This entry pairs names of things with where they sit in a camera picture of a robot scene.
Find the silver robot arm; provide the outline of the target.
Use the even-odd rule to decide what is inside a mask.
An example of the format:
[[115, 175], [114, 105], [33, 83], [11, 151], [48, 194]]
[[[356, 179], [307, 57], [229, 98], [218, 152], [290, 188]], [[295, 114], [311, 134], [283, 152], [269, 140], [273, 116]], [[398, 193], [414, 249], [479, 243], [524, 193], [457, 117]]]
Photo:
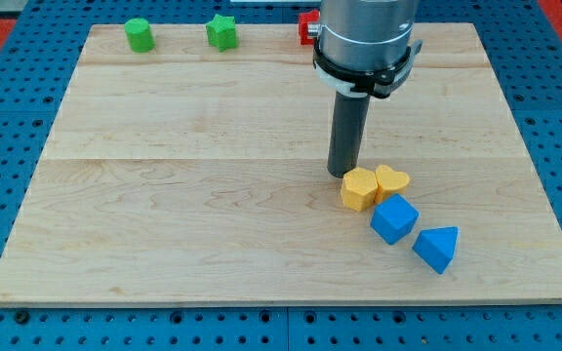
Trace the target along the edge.
[[410, 41], [418, 0], [322, 0], [306, 27], [313, 65], [347, 98], [388, 98], [409, 77], [422, 41]]

